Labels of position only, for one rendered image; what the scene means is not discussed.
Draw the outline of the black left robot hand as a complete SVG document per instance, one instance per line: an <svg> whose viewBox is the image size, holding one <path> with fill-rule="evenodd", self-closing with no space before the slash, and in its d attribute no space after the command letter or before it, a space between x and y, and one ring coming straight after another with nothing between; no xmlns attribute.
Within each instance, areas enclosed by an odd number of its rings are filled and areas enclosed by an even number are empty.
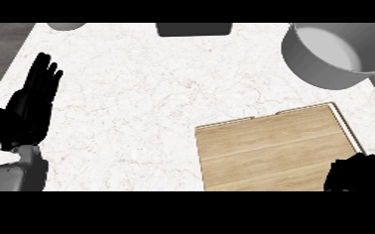
<svg viewBox="0 0 375 234"><path fill-rule="evenodd" d="M10 152L19 146L38 145L45 139L62 76L51 56L38 53L23 87L13 93L5 108L0 108L1 151Z"/></svg>

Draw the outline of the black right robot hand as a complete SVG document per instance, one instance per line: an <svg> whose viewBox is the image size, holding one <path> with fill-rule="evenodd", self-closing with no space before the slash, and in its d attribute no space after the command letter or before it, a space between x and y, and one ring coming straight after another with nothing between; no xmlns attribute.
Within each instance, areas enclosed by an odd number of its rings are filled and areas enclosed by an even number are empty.
<svg viewBox="0 0 375 234"><path fill-rule="evenodd" d="M357 153L346 160L336 160L330 164L323 190L375 192L375 155Z"/></svg>

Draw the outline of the wooden tray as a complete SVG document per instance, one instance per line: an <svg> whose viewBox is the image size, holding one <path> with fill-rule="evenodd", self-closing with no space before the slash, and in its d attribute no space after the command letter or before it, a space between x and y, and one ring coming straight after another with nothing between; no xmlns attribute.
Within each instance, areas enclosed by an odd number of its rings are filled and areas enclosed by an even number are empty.
<svg viewBox="0 0 375 234"><path fill-rule="evenodd" d="M363 151L332 102L194 129L203 188L323 189L330 164Z"/></svg>

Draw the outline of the grey metal pot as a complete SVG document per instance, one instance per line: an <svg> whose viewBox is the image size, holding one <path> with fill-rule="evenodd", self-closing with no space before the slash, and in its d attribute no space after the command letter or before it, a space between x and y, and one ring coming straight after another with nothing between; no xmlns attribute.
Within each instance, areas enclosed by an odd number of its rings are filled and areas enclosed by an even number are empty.
<svg viewBox="0 0 375 234"><path fill-rule="evenodd" d="M280 54L313 86L341 90L364 79L375 86L375 23L290 23Z"/></svg>

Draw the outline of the dark grey appliance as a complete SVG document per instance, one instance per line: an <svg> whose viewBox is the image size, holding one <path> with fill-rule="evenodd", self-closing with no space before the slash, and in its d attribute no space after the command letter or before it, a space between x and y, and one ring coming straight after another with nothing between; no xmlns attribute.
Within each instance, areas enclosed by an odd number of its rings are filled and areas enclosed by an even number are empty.
<svg viewBox="0 0 375 234"><path fill-rule="evenodd" d="M0 23L0 79L22 48L34 23Z"/></svg>

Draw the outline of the grey round object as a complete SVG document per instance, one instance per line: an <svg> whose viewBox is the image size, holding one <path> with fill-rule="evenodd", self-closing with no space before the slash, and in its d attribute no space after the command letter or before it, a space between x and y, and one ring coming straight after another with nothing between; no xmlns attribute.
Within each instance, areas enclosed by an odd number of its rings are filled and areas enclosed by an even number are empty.
<svg viewBox="0 0 375 234"><path fill-rule="evenodd" d="M70 31L79 28L85 23L47 23L50 28L56 31Z"/></svg>

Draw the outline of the dark grey box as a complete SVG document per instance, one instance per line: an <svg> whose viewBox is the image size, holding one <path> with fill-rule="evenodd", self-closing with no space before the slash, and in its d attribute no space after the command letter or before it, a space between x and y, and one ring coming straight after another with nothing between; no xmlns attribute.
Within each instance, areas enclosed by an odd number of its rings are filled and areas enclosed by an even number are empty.
<svg viewBox="0 0 375 234"><path fill-rule="evenodd" d="M156 23L160 37L225 36L231 32L231 23Z"/></svg>

